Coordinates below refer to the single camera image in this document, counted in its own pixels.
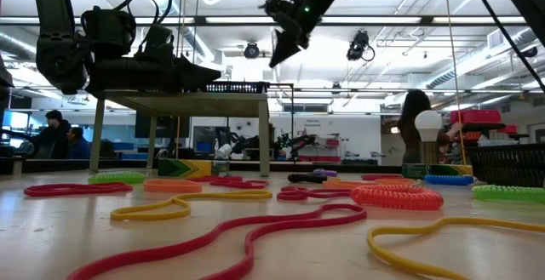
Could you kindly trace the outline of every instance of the green rubber tube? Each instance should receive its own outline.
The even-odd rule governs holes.
[[[475,199],[518,200],[545,203],[545,189],[522,186],[474,186],[471,189]]]
[[[90,184],[106,182],[124,182],[127,184],[143,183],[146,175],[139,172],[109,172],[99,173],[89,178]]]

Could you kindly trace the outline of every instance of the table surface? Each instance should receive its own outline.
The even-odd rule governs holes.
[[[150,116],[259,117],[259,102],[266,94],[141,93],[105,91],[105,98]]]
[[[245,172],[256,179],[259,173]],[[287,186],[288,173],[271,173],[269,189]],[[218,223],[259,214],[296,214],[324,203],[350,203],[349,198],[307,202],[193,200],[184,219],[148,222],[110,220],[113,209],[154,203],[172,194],[127,194],[29,198],[23,188],[36,184],[85,183],[84,171],[24,174],[18,180],[0,176],[0,278],[62,279],[76,268],[108,255],[156,248],[198,237]],[[341,174],[359,180],[359,174]],[[367,207],[368,219],[330,228],[298,229],[267,235],[255,242],[253,271],[244,279],[422,279],[393,269],[374,257],[365,241],[375,226],[422,226],[443,216],[477,216],[545,224],[543,204],[475,201],[465,186],[429,186],[445,198],[440,211],[408,211]],[[227,191],[204,186],[204,191]],[[211,245],[173,259],[127,266],[96,279],[197,279],[238,262],[243,239],[255,226],[224,233]],[[450,226],[431,236],[378,237],[397,254],[458,271],[475,279],[537,279],[542,274],[545,236],[540,233],[475,226]]]

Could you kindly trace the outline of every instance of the yellow rubber tube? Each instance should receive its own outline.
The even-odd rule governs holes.
[[[375,242],[375,237],[386,234],[430,234],[437,231],[440,227],[445,225],[484,225],[484,226],[499,226],[504,228],[519,229],[525,231],[544,232],[545,226],[532,225],[526,223],[519,223],[506,220],[493,220],[485,218],[473,218],[473,217],[448,217],[438,220],[436,223],[430,226],[421,227],[393,227],[384,226],[371,229],[367,233],[367,244],[371,249],[371,252],[377,257],[385,260],[387,263],[400,270],[407,271],[413,274],[420,274],[433,277],[443,277],[447,279],[469,279],[459,273],[449,271],[445,268],[430,266],[417,261],[408,260],[402,256],[396,255],[383,247],[379,246]]]
[[[171,197],[168,200],[159,203],[152,203],[137,207],[126,207],[115,209],[110,213],[112,220],[172,220],[185,217],[191,213],[191,205],[186,201],[190,198],[212,198],[212,199],[267,199],[273,197],[273,194],[265,190],[248,191],[230,191],[221,193],[188,193]],[[182,207],[175,212],[163,213],[138,213],[168,207],[170,204],[176,204]]]

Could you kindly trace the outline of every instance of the orange coiled tube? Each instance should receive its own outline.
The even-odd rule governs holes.
[[[350,191],[350,198],[358,204],[390,209],[436,210],[443,206],[439,193],[414,186],[358,186]]]

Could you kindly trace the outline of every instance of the black basket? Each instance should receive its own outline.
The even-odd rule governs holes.
[[[499,186],[543,187],[545,144],[468,148],[477,179]]]
[[[206,85],[206,91],[209,93],[264,94],[269,85],[270,83],[266,82],[214,81]]]

